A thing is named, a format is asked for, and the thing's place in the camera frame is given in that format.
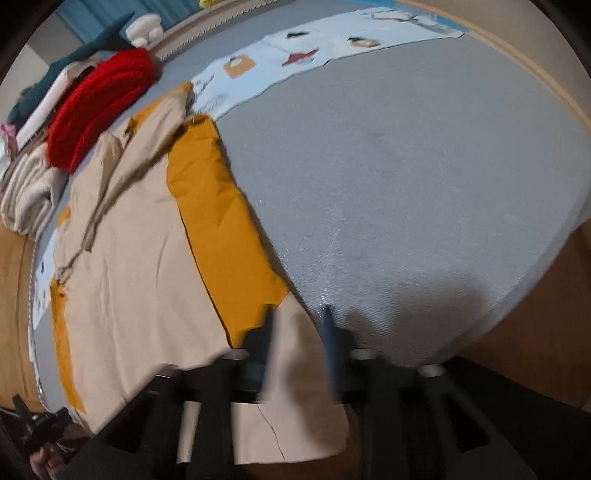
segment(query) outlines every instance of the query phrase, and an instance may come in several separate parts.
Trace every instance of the beige cloth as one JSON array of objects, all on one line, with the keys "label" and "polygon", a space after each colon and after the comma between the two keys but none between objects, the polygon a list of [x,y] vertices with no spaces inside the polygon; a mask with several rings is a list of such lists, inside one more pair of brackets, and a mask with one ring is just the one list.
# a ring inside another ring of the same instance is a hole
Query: beige cloth
[{"label": "beige cloth", "polygon": [[[161,364],[203,365],[228,348],[166,185],[167,155],[149,160],[178,128],[172,112],[184,104],[183,95],[161,103],[119,161],[118,149],[106,147],[116,142],[104,140],[75,181],[72,217],[60,228],[56,267],[69,272],[64,314],[74,384],[94,431]],[[158,135],[160,145],[152,141]],[[301,462],[345,448],[348,421],[331,401],[322,344],[292,295],[277,311],[264,399],[235,407],[238,463]],[[181,444],[191,439],[189,430]]]},{"label": "beige cloth", "polygon": [[47,161],[47,143],[23,155],[10,177],[0,202],[6,228],[38,241],[55,211],[68,173]]},{"label": "beige cloth", "polygon": [[72,188],[73,223],[67,220],[60,228],[61,241],[54,253],[56,278],[60,282],[67,280],[69,268],[80,252],[92,245],[95,226],[103,214],[170,142],[185,119],[187,100],[184,91],[166,97],[128,145],[123,128],[119,128],[119,138],[109,132],[101,135],[92,164],[78,175]]}]

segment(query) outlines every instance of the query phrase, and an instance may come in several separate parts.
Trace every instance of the gray bedsheet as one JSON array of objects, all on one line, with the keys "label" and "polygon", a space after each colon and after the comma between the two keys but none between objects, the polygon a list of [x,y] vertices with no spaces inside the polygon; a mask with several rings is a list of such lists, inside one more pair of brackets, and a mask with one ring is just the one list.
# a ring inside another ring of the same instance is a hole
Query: gray bedsheet
[{"label": "gray bedsheet", "polygon": [[[231,22],[168,62],[125,116],[265,34],[365,6],[297,0]],[[334,304],[339,323],[403,365],[443,358],[502,319],[589,193],[585,129],[469,35],[331,61],[217,125],[275,266],[309,311]],[[48,318],[35,344],[57,408]]]}]

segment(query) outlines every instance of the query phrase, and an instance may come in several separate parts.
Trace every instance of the red knitted fabric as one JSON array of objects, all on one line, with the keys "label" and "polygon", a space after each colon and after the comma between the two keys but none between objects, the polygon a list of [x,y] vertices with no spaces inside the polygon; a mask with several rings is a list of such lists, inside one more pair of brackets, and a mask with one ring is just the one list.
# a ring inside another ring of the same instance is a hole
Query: red knitted fabric
[{"label": "red knitted fabric", "polygon": [[49,163],[74,173],[99,135],[150,88],[156,76],[143,48],[120,51],[98,65],[57,111],[47,139]]}]

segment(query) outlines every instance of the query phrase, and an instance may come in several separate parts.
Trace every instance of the teal fabric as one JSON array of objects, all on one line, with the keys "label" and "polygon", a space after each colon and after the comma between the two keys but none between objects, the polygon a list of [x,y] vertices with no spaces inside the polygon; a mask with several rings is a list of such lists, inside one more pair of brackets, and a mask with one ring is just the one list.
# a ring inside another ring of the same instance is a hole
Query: teal fabric
[{"label": "teal fabric", "polygon": [[130,13],[118,19],[110,27],[108,27],[103,33],[101,33],[96,39],[86,45],[82,45],[76,51],[69,54],[67,57],[55,61],[49,65],[49,69],[45,76],[39,80],[31,89],[20,99],[19,102],[12,107],[12,110],[8,114],[7,123],[14,125],[18,130],[25,124],[27,119],[35,111],[35,108],[45,97],[49,88],[53,82],[55,82],[60,72],[74,61],[84,61],[96,52],[101,50],[106,51],[119,51],[119,50],[130,50],[135,48],[132,44],[124,40],[120,35],[120,30],[124,25],[131,20],[134,13]]}]

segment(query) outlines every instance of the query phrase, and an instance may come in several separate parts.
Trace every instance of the pink cloth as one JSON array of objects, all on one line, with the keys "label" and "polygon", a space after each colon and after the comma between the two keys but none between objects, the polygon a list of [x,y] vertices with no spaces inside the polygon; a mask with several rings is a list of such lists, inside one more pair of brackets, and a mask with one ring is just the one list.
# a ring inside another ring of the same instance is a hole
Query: pink cloth
[{"label": "pink cloth", "polygon": [[7,152],[12,158],[14,155],[17,154],[17,129],[14,125],[10,124],[1,124],[0,125],[0,135],[6,136],[6,147],[10,150]]}]

